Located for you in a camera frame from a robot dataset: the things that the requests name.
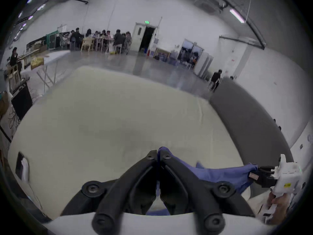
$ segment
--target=white door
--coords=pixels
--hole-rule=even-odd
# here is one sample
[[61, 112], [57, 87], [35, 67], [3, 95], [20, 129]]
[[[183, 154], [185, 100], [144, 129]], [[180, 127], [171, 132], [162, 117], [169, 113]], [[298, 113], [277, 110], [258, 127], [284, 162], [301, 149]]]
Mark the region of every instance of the white door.
[[143, 34], [145, 33], [146, 26], [144, 24], [136, 23], [133, 35], [131, 36], [130, 50], [139, 51]]

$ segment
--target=black jacket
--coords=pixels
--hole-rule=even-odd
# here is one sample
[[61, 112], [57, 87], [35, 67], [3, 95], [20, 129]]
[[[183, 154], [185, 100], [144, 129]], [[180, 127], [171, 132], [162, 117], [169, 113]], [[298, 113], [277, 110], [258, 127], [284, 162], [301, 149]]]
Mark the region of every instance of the black jacket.
[[18, 54], [16, 53], [15, 55], [12, 54], [10, 58], [10, 66], [14, 66], [17, 64], [17, 59], [18, 59]]
[[219, 78], [221, 78], [221, 74], [219, 74], [218, 72], [214, 72], [211, 81], [215, 83]]
[[114, 43], [113, 45], [124, 44], [126, 37], [122, 36], [121, 33], [116, 33], [114, 35]]
[[84, 35], [82, 35], [82, 34], [80, 34], [79, 32], [76, 31], [76, 32], [73, 32], [73, 34], [72, 34], [72, 36], [71, 36], [71, 39], [72, 39], [73, 37], [76, 39], [76, 42], [79, 42], [79, 41], [80, 41], [79, 38], [80, 38], [80, 37], [84, 37]]

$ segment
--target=label sticker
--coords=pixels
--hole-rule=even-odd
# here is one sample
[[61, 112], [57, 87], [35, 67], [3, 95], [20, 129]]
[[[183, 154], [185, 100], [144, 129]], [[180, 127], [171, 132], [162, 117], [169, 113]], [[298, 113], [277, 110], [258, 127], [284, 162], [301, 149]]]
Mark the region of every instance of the label sticker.
[[249, 173], [249, 177], [250, 177], [250, 178], [253, 178], [254, 180], [258, 180], [258, 178], [259, 178], [258, 175], [254, 174], [254, 173], [252, 173], [252, 172]]

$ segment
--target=blue cloth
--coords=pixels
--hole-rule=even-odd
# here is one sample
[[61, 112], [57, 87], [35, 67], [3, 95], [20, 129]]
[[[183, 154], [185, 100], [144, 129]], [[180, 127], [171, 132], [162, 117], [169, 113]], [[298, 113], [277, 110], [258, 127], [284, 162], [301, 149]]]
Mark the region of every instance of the blue cloth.
[[[158, 163], [160, 162], [160, 151], [165, 150], [169, 152], [175, 159], [189, 168], [199, 179], [209, 182], [227, 181], [235, 186], [235, 189], [241, 194], [247, 189], [252, 182], [248, 180], [248, 174], [252, 170], [257, 170], [258, 166], [254, 164], [247, 164], [240, 167], [231, 167], [223, 169], [206, 169], [200, 162], [197, 162], [196, 167], [187, 164], [178, 157], [175, 157], [168, 148], [161, 147], [157, 151]], [[167, 209], [159, 211], [149, 211], [146, 215], [150, 216], [167, 216], [170, 215]]]

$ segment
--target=white bed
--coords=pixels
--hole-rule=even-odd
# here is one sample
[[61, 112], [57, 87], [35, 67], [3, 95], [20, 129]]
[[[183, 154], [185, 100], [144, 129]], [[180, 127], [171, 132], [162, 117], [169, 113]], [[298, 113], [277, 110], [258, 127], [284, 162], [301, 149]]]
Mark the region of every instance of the white bed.
[[[8, 154], [29, 162], [29, 183], [43, 211], [57, 218], [90, 180], [118, 178], [150, 150], [166, 146], [195, 166], [242, 166], [240, 155], [210, 104], [136, 76], [83, 66], [27, 112]], [[29, 185], [14, 174], [40, 207]], [[249, 189], [244, 198], [250, 196]]]

